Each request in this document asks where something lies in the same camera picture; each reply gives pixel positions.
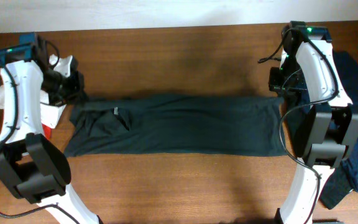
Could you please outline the black Nike t-shirt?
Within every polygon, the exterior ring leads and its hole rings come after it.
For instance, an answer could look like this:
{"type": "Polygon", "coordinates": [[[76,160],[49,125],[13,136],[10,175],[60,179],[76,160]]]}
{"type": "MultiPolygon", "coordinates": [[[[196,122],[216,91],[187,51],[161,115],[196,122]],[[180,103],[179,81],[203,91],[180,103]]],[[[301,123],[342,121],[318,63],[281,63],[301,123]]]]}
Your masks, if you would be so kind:
{"type": "Polygon", "coordinates": [[[155,95],[75,105],[64,153],[284,155],[280,98],[155,95]]]}

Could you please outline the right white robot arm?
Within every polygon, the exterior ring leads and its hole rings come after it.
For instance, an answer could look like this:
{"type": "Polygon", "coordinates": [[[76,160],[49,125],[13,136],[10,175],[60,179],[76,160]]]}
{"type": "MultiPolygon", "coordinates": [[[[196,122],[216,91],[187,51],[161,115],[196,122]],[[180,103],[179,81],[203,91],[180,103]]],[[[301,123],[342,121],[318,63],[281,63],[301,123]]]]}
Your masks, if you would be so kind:
{"type": "Polygon", "coordinates": [[[295,131],[293,152],[288,153],[296,162],[295,176],[274,221],[312,223],[325,183],[356,145],[358,113],[352,111],[353,102],[337,73],[327,28],[291,21],[276,51],[280,65],[270,70],[270,91],[287,97],[307,93],[309,101],[287,110],[279,122],[308,109],[295,131]]]}

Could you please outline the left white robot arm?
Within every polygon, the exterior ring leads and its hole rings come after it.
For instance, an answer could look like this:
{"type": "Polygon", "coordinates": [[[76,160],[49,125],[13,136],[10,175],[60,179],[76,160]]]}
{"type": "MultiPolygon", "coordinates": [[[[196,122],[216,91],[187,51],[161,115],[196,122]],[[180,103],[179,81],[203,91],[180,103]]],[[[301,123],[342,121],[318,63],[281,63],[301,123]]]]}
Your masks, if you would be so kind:
{"type": "Polygon", "coordinates": [[[63,106],[83,95],[84,78],[73,56],[49,55],[53,44],[36,33],[0,50],[4,116],[0,133],[0,181],[18,199],[48,211],[59,223],[101,223],[71,184],[70,165],[46,137],[41,122],[41,92],[49,106],[63,106]]]}

